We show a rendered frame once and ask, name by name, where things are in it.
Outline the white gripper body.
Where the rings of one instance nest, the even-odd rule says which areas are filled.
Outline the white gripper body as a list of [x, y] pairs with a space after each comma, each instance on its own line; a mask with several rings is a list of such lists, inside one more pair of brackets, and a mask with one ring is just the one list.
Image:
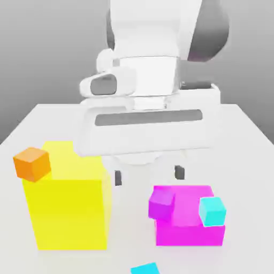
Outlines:
[[74, 150], [82, 157], [209, 148], [218, 134], [220, 90], [186, 85], [168, 96], [91, 98], [81, 106]]

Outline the small purple cube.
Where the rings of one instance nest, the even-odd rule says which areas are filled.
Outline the small purple cube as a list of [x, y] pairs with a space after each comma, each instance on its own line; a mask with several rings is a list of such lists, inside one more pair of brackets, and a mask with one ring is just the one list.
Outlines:
[[170, 189], [155, 188], [149, 198], [148, 217], [168, 221], [174, 210], [175, 193]]

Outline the small cyan cube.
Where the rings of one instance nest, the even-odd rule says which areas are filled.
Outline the small cyan cube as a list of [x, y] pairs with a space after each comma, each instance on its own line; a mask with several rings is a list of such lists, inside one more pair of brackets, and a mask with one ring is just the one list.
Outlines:
[[199, 216], [204, 227], [223, 226], [226, 208], [220, 197], [201, 197]]
[[147, 263], [131, 268], [131, 274], [160, 274], [156, 263]]

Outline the small orange cube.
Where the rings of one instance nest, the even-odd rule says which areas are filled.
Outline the small orange cube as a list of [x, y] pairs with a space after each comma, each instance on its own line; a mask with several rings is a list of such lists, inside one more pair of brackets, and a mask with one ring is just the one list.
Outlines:
[[36, 182], [51, 172], [49, 153], [29, 147], [13, 157], [16, 174], [19, 178]]

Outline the large yellow box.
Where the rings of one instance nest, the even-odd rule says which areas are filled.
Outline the large yellow box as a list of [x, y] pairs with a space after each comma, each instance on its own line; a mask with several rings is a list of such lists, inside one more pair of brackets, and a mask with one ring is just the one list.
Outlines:
[[111, 177], [100, 156], [80, 157], [71, 141], [48, 141], [51, 172], [22, 181], [39, 250], [105, 250]]

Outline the large magenta box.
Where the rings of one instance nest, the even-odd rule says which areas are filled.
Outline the large magenta box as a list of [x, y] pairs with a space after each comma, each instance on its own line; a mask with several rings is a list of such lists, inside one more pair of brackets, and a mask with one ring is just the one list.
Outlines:
[[214, 197], [207, 185], [154, 186], [175, 193], [174, 210], [168, 221], [154, 219], [157, 246], [221, 246], [225, 225], [204, 227], [199, 216], [201, 197]]

